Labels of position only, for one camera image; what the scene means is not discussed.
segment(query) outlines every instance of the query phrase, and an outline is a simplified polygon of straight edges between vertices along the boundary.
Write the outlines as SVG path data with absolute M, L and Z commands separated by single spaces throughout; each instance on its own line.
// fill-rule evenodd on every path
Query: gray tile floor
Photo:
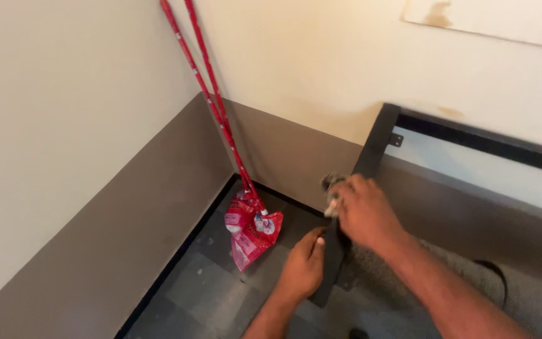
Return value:
M 273 290 L 290 249 L 309 230 L 327 223 L 260 192 L 270 212 L 284 212 L 284 223 L 277 243 L 240 273 L 223 222 L 240 185 L 238 181 L 230 190 L 126 339 L 239 338 Z M 308 301 L 297 308 L 287 338 L 342 339 L 353 327 L 371 338 L 440 338 L 421 306 L 392 305 L 381 292 L 360 283 L 348 291 L 335 285 L 325 308 Z

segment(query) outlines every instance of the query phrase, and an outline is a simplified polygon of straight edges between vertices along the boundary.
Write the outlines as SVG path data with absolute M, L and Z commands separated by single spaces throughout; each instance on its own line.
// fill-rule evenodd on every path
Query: person's right hand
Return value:
M 342 197 L 342 203 L 336 206 L 340 228 L 352 241 L 378 250 L 405 233 L 386 196 L 372 179 L 355 174 L 331 190 Z

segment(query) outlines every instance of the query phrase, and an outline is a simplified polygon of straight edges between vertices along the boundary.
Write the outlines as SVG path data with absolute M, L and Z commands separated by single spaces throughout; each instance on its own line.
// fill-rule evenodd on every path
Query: red plastic bag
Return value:
M 237 192 L 225 213 L 225 227 L 231 232 L 231 255 L 240 272 L 275 243 L 282 212 L 262 215 L 251 193 Z

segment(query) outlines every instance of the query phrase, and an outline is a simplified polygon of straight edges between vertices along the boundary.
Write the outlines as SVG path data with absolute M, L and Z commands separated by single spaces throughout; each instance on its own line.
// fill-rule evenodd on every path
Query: white panel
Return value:
M 542 208 L 542 169 L 400 127 L 405 140 L 386 154 Z
M 542 0 L 409 0 L 403 19 L 542 45 Z

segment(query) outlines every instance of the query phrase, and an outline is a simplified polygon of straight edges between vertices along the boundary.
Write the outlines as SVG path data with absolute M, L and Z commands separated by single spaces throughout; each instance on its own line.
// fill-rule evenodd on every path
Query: brown wall paint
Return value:
M 0 339 L 112 338 L 233 169 L 197 95 L 0 291 Z
M 321 178 L 328 171 L 350 174 L 363 147 L 225 102 L 252 177 L 324 210 Z M 506 263 L 542 277 L 542 209 L 388 155 L 377 180 L 413 234 L 469 258 Z
M 324 210 L 321 178 L 329 171 L 350 174 L 363 146 L 246 105 L 224 102 L 237 149 L 252 179 Z

